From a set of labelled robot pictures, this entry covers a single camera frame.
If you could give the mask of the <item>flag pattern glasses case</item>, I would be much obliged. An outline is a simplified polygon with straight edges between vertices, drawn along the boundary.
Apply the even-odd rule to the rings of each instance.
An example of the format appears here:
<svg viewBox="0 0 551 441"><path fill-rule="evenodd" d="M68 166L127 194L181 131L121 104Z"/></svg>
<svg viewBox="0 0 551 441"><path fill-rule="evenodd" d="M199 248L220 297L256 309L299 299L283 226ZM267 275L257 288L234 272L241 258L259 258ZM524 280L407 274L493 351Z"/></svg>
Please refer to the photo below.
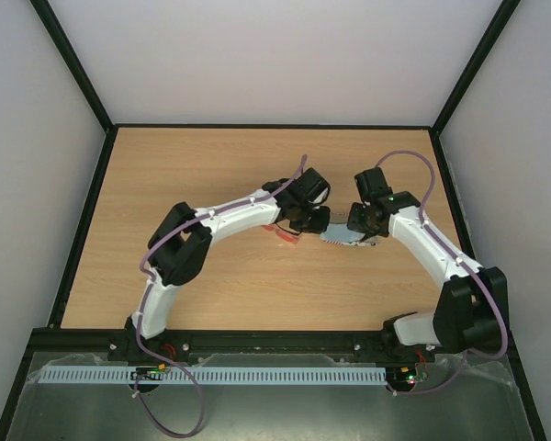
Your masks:
<svg viewBox="0 0 551 441"><path fill-rule="evenodd" d="M376 237L365 237L362 232L351 231L347 226L347 213L332 213L329 224L320 239L325 243L342 246L369 247L377 244Z"/></svg>

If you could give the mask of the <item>light blue cleaning cloth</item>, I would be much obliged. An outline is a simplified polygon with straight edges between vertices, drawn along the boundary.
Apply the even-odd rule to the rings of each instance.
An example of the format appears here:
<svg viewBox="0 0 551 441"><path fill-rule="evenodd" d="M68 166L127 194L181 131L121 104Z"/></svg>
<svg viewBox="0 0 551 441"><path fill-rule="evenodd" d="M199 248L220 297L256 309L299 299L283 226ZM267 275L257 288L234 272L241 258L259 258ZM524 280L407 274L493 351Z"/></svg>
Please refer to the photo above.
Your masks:
<svg viewBox="0 0 551 441"><path fill-rule="evenodd" d="M320 235L324 242L340 244L359 243L363 237L361 232L349 230L344 223L330 223L326 231Z"/></svg>

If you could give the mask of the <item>pink translucent sunglasses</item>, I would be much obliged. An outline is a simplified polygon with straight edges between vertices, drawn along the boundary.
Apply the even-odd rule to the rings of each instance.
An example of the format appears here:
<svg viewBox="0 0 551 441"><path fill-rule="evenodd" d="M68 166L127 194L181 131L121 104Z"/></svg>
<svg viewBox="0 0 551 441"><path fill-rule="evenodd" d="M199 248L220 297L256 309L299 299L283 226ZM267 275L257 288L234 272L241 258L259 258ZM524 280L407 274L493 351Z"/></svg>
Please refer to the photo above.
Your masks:
<svg viewBox="0 0 551 441"><path fill-rule="evenodd" d="M273 233L286 243L297 244L301 237L300 233L286 230L277 224L264 225L263 229L267 232Z"/></svg>

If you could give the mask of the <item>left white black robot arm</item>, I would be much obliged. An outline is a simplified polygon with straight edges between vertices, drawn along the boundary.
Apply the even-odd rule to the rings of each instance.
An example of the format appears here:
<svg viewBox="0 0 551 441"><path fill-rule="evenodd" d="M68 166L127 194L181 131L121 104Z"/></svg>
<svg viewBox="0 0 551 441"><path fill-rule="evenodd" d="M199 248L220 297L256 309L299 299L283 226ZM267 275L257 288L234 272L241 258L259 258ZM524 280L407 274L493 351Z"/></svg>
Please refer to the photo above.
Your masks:
<svg viewBox="0 0 551 441"><path fill-rule="evenodd" d="M212 246L232 235L287 221L298 234L320 234L330 222L325 206L331 185L315 169L299 168L288 179L270 181L232 201L194 209L174 205L158 226L139 263L147 281L130 318L135 345L151 355L146 342L166 331L181 287L202 271Z"/></svg>

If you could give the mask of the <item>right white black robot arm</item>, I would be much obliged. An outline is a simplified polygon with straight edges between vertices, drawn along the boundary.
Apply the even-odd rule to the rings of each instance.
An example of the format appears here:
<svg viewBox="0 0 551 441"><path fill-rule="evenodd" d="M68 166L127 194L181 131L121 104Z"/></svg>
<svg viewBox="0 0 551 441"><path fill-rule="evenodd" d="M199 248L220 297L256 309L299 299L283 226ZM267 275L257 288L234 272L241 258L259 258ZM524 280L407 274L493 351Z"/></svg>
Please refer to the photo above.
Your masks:
<svg viewBox="0 0 551 441"><path fill-rule="evenodd" d="M425 216L416 197L393 191L380 168L365 170L354 181L360 199L351 207L348 229L366 239L399 241L440 289L433 312L410 312L384 321L384 353L400 360L416 345L438 346L450 354L495 345L495 355L502 356L509 331L504 273L459 250Z"/></svg>

